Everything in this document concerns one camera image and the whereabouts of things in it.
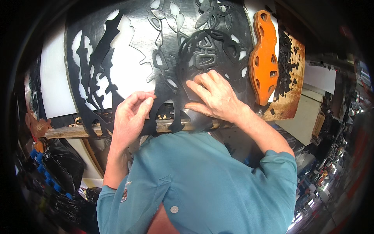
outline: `teal shirt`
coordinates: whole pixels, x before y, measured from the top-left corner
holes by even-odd
[[[268,150],[260,165],[232,158],[207,133],[149,137],[118,189],[103,186],[100,233],[147,233],[161,202],[181,234],[286,233],[295,208],[295,159]]]

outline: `embroidered logo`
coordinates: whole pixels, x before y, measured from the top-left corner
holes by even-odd
[[[125,186],[125,189],[122,194],[121,203],[127,200],[127,187]]]

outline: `orange cutout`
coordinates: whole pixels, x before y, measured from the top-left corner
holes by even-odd
[[[257,44],[248,61],[249,78],[256,102],[266,106],[278,81],[278,61],[274,52],[277,36],[269,12],[259,10],[253,18]]]

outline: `hand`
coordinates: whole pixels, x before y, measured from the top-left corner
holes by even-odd
[[[150,92],[137,91],[117,106],[111,150],[122,154],[138,138],[155,98]]]
[[[193,81],[188,80],[186,84],[206,104],[187,103],[184,107],[186,109],[234,123],[239,112],[246,106],[236,97],[229,82],[215,70],[199,74]]]

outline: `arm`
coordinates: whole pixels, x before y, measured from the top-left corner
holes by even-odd
[[[118,105],[103,186],[117,189],[129,173],[127,148],[140,135],[145,119],[149,119],[155,98],[152,93],[138,91]]]
[[[258,117],[248,105],[241,102],[229,82],[219,73],[211,70],[197,75],[193,81],[188,80],[186,84],[199,95],[205,105],[188,103],[185,108],[236,124],[256,142],[263,153],[271,149],[277,153],[287,152],[294,156],[282,135]]]

